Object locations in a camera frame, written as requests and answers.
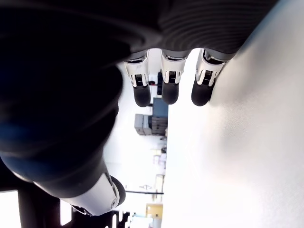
black fingertip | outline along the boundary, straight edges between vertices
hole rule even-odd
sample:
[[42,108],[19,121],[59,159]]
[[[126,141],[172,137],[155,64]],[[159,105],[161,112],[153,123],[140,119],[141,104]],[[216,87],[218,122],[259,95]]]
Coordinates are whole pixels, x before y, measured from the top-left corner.
[[208,86],[204,84],[199,85],[196,82],[196,80],[194,80],[192,94],[191,94],[192,102],[196,106],[204,106],[205,104],[207,104],[207,102],[211,98],[213,86],[214,84],[212,86]]
[[149,85],[133,87],[135,102],[140,107],[147,107],[151,102]]
[[118,193],[119,193],[119,203],[117,206],[121,205],[124,200],[125,200],[125,190],[123,185],[121,184],[121,182],[119,182],[118,179],[116,179],[115,177],[111,176],[111,180],[112,182],[115,184],[116,188],[118,189]]
[[179,84],[162,82],[162,99],[169,105],[174,104],[179,97]]

white wall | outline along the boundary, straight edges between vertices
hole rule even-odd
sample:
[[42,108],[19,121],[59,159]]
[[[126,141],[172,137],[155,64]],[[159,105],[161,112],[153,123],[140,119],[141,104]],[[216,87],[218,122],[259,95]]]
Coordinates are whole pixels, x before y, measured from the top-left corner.
[[169,107],[163,228],[304,227],[303,9],[280,1],[204,107],[189,56]]
[[[150,80],[157,82],[160,69],[160,50],[149,53]],[[119,65],[123,74],[123,92],[119,99],[119,113],[110,138],[104,147],[104,160],[110,175],[116,177],[128,190],[138,190],[141,185],[154,185],[155,172],[152,149],[162,148],[159,136],[140,136],[134,128],[135,114],[152,115],[152,108],[139,107],[133,96],[133,87],[123,64]],[[152,97],[156,96],[156,86],[150,87]],[[125,210],[145,212],[145,204],[150,196],[128,194],[123,204]]]

robotic hand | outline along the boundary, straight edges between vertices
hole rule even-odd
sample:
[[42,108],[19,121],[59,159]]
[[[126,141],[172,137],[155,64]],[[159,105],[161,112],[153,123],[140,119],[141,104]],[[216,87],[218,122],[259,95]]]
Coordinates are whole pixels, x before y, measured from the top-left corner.
[[101,215],[125,198],[103,145],[125,62],[136,103],[150,103],[148,58],[160,48],[163,99],[178,99],[188,54],[201,48],[192,101],[215,79],[277,0],[0,1],[0,156],[80,212]]

